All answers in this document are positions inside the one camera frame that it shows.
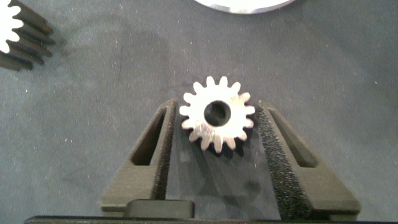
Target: black foam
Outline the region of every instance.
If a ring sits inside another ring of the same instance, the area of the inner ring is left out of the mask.
[[[269,121],[271,115],[262,103],[259,103],[256,111],[280,216],[283,220],[307,217],[310,204]]]
[[[170,117],[163,122],[162,125],[167,125],[168,127],[173,127],[174,126],[174,121],[175,121],[175,105],[176,102],[170,102],[170,105],[168,107]],[[167,176],[169,173],[169,167],[170,167],[170,155],[171,151],[170,148],[172,147],[172,138],[173,138],[173,131],[174,128],[167,128],[166,133],[163,136],[159,136],[158,141],[163,141],[164,142],[164,147],[162,149],[162,155],[160,157],[159,161],[159,167],[157,170],[157,180],[155,182],[155,187],[153,190],[153,199],[156,200],[164,200],[165,199],[165,194],[166,194],[166,189],[167,189]]]

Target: white plastic gear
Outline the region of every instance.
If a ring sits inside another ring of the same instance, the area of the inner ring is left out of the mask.
[[[6,41],[19,41],[18,34],[12,30],[24,25],[22,21],[13,18],[20,13],[20,7],[8,7],[10,2],[11,0],[0,0],[0,51],[6,54],[10,52],[10,47]]]
[[[182,122],[182,128],[193,129],[189,140],[193,142],[201,138],[202,150],[208,149],[212,142],[217,153],[222,151],[224,142],[234,150],[236,148],[235,138],[245,141],[248,136],[243,128],[253,128],[254,125],[253,121],[246,117],[255,112],[253,106],[245,105],[250,99],[250,94],[238,94],[241,88],[239,82],[229,88],[227,77],[221,77],[219,85],[215,84],[213,77],[207,77],[206,84],[207,87],[203,87],[200,83],[195,82],[193,89],[196,95],[184,94],[184,100],[190,106],[180,107],[180,114],[189,117]],[[230,117],[222,126],[213,126],[205,118],[206,107],[216,101],[226,104],[230,110]]]

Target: gear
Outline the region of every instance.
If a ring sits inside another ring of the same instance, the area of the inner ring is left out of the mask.
[[[21,28],[24,23],[13,17],[20,13],[21,8],[18,6],[8,7],[11,0],[0,1],[0,51],[9,53],[10,47],[7,44],[7,40],[17,42],[19,36],[13,29]]]
[[[235,149],[235,138],[245,141],[248,136],[243,128],[253,128],[253,121],[247,115],[253,114],[253,106],[245,106],[250,99],[249,93],[238,94],[241,84],[228,87],[227,77],[221,77],[219,85],[213,77],[207,77],[207,87],[195,82],[193,89],[197,93],[184,94],[184,100],[190,106],[181,106],[180,114],[189,118],[182,122],[183,129],[193,129],[189,135],[191,142],[201,138],[200,147],[206,150],[213,142],[214,149],[220,153],[225,142]]]

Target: gray fabric surface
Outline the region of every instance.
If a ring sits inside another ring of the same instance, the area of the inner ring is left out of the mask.
[[[297,0],[236,16],[193,1],[23,1],[54,56],[0,70],[0,222],[100,215],[156,108],[222,75],[272,103],[360,200],[397,221],[398,2]]]

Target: spur gear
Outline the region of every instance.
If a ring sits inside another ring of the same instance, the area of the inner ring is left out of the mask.
[[[7,44],[7,40],[17,42],[19,36],[13,29],[21,28],[24,23],[18,19],[14,19],[14,16],[20,13],[21,8],[18,6],[8,7],[11,0],[0,1],[0,51],[4,53],[10,52],[10,47]]]
[[[221,77],[215,84],[213,77],[207,77],[207,87],[195,82],[196,95],[184,94],[184,100],[190,106],[181,106],[180,114],[189,118],[182,122],[183,129],[193,129],[189,135],[191,142],[201,138],[200,147],[206,150],[210,143],[220,153],[225,142],[230,149],[235,149],[235,138],[245,141],[248,136],[243,128],[253,128],[253,121],[247,115],[253,114],[253,106],[245,106],[250,99],[249,93],[238,94],[241,84],[228,87],[227,77]]]
[[[54,44],[47,21],[18,0],[0,0],[0,67],[33,69],[51,57],[46,45]]]

